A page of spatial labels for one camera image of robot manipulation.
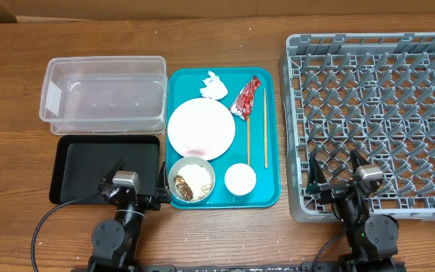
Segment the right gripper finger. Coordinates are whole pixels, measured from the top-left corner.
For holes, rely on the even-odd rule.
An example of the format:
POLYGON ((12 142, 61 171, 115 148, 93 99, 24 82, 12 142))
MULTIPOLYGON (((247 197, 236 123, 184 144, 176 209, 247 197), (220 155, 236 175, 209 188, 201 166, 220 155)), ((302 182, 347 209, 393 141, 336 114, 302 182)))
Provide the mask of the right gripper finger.
POLYGON ((321 191, 321 186, 327 184, 325 175, 320 168, 315 155, 311 155, 309 159, 309 175, 307 183, 308 193, 318 193, 321 191))
POLYGON ((378 189, 381 186, 381 183, 384 180, 384 176, 380 180, 373 180, 373 181, 361 181, 354 177, 354 172, 359 166, 376 165, 376 164, 371 164, 364 157, 362 157, 359 152, 355 150, 350 151, 350 161, 352 162, 352 166, 353 166, 353 179, 357 181, 359 185, 363 185, 364 188, 366 189, 378 189))

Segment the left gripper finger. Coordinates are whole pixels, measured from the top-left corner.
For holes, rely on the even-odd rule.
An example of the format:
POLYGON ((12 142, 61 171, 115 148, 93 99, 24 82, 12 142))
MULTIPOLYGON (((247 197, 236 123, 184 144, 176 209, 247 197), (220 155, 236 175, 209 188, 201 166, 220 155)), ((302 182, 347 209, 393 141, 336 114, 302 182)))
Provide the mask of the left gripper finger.
POLYGON ((110 168, 110 170, 100 179, 99 186, 106 186, 107 184, 111 184, 113 178, 115 177, 118 171, 123 170, 125 166, 125 162, 123 159, 119 159, 114 166, 110 168))
POLYGON ((156 198, 157 200, 163 204, 171 203, 171 191, 169 188, 169 182, 167 177, 167 164, 166 162, 162 163, 160 168, 160 172, 157 179, 156 185, 156 198))

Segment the rice food scraps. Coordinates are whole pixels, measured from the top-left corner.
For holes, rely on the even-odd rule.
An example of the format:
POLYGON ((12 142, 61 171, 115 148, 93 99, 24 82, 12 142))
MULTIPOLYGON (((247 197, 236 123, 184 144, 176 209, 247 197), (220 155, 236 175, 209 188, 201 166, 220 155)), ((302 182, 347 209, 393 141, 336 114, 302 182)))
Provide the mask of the rice food scraps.
POLYGON ((196 202, 209 195, 212 179, 209 172, 197 164, 185 165, 174 176, 177 194, 187 202, 196 202))

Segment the grey bowl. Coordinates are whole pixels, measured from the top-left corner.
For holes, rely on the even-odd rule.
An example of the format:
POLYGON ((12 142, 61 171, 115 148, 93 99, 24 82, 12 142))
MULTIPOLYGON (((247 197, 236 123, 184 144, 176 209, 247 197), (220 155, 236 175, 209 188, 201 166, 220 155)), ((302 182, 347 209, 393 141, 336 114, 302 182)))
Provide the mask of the grey bowl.
POLYGON ((211 192, 210 192, 209 195, 207 195, 207 197, 205 197, 204 199, 201 199, 201 200, 196 201, 196 202, 187 202, 187 201, 184 201, 183 199, 181 199, 181 197, 177 194, 177 190, 176 190, 176 187, 174 184, 174 176, 177 174, 177 172, 182 167, 184 167, 185 165, 192 165, 192 164, 200 165, 200 166, 204 167, 209 172, 209 174, 211 175, 211 179, 212 179, 211 192, 213 191, 214 186, 215 186, 215 173, 214 173, 214 169, 212 168, 212 166, 209 162, 207 162, 206 160, 201 159, 199 157, 185 157, 185 158, 179 159, 175 164, 173 164, 173 166, 171 167, 171 170, 168 173, 169 187, 170 187, 171 192, 173 193, 174 197, 177 200, 180 200, 181 202, 185 202, 185 203, 189 203, 189 204, 201 202, 204 199, 206 199, 208 196, 211 195, 211 192))

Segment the wooden chopstick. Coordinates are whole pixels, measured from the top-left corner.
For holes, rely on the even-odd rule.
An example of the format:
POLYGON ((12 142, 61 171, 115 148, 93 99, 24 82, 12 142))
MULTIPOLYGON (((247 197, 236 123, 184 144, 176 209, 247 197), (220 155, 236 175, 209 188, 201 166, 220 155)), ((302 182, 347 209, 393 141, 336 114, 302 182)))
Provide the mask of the wooden chopstick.
POLYGON ((268 168, 267 90, 264 88, 264 167, 268 168))
POLYGON ((248 117, 246 121, 247 130, 246 130, 246 140, 247 140, 247 165, 251 165, 251 125, 250 125, 251 117, 248 117))

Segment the white cup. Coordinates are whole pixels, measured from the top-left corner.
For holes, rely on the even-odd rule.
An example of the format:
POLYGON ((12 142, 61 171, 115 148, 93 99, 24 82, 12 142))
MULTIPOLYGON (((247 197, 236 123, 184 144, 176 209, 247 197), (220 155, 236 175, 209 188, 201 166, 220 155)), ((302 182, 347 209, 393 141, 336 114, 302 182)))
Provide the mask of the white cup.
POLYGON ((233 195, 244 196, 255 188, 257 175, 251 166, 244 163, 236 163, 226 170, 224 183, 233 195))

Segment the red foil snack wrapper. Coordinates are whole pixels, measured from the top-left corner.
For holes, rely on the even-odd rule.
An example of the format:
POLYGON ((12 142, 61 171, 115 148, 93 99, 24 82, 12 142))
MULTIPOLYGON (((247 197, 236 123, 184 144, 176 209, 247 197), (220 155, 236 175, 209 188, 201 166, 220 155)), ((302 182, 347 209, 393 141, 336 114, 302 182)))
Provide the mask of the red foil snack wrapper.
POLYGON ((255 92, 260 86, 260 79, 253 76, 237 94, 236 99, 230 106, 230 112, 247 121, 254 106, 255 92))

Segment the white napkin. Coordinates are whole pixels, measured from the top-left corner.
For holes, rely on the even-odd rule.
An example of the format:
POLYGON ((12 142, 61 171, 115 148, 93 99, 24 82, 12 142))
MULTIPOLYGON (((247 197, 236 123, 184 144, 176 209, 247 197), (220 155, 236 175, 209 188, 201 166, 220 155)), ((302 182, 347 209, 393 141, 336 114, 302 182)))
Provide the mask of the white napkin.
POLYGON ((203 97, 220 100, 227 96, 228 90, 226 85, 221 81, 220 77, 211 70, 208 71, 208 77, 203 79, 205 84, 204 88, 200 88, 199 91, 203 97))

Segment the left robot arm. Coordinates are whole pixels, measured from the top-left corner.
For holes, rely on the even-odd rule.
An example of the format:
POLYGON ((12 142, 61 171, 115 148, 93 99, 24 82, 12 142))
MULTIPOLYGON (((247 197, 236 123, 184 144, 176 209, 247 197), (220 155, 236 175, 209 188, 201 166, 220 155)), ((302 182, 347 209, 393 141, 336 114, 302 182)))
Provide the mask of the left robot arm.
POLYGON ((116 207, 116 213, 114 219, 102 221, 94 228, 87 271, 143 271, 134 254, 145 212, 158 211, 162 204, 171 202, 165 163, 150 183, 149 193, 143 192, 138 174, 125 171, 124 165, 120 159, 98 185, 104 200, 116 207))

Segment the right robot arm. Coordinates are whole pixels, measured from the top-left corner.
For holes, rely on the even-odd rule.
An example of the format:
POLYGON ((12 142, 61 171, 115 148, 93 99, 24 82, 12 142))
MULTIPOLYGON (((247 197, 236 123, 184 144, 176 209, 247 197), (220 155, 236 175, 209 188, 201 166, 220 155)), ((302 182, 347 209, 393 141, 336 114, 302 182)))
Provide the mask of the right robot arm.
POLYGON ((334 262, 331 271, 404 271, 393 256, 398 253, 398 221, 390 215, 370 215, 366 200, 384 180, 379 166, 371 164, 358 152, 350 152, 353 174, 349 181, 330 184, 314 155, 309 158, 310 173, 306 192, 314 195, 320 205, 329 204, 344 230, 330 239, 316 254, 312 271, 319 270, 323 252, 342 236, 347 238, 350 252, 334 262))

